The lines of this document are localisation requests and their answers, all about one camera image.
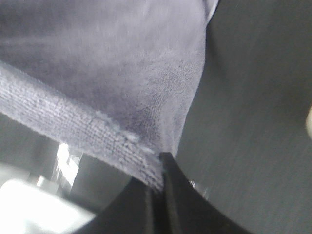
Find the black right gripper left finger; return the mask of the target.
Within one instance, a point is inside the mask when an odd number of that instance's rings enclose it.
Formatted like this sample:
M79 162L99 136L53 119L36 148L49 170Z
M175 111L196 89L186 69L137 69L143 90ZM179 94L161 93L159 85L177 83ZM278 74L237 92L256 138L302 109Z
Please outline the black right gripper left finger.
M152 191L134 178L107 208L80 228L81 234L152 234L153 232Z

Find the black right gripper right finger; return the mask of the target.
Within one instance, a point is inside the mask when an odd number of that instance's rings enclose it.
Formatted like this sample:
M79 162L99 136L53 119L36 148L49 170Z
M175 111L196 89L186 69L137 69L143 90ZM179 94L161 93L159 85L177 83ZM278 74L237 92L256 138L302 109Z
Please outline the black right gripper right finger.
M206 201L188 181L171 153L160 153L164 197L173 234L247 234Z

